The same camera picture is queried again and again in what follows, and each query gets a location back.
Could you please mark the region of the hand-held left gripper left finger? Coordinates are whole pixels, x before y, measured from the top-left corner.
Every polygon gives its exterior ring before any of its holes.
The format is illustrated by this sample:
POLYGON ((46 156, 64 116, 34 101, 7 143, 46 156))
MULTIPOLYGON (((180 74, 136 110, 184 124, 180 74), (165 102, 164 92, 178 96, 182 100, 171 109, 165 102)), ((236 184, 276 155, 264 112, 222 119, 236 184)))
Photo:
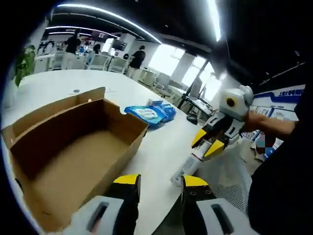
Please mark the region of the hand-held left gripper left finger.
POLYGON ((133 235, 138 219, 140 174, 116 178, 105 195, 98 195, 71 217, 65 235, 133 235))

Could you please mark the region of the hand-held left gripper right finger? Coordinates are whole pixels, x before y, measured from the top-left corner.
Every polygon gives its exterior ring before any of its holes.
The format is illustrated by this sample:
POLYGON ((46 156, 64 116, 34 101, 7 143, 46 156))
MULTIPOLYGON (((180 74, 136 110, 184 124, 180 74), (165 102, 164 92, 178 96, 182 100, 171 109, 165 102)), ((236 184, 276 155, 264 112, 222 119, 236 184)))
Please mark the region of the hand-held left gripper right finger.
POLYGON ((206 181, 181 177, 182 223, 186 235, 253 235, 248 218, 223 198, 217 198, 206 181))

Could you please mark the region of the person's right hand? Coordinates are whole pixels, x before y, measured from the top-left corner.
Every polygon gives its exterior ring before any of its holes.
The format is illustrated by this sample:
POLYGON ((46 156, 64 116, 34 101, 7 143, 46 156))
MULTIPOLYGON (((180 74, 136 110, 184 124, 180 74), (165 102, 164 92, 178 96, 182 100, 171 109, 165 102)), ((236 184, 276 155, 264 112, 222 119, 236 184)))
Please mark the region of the person's right hand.
POLYGON ((269 118, 262 114, 248 112, 244 117, 242 132, 264 131, 267 128, 269 118))

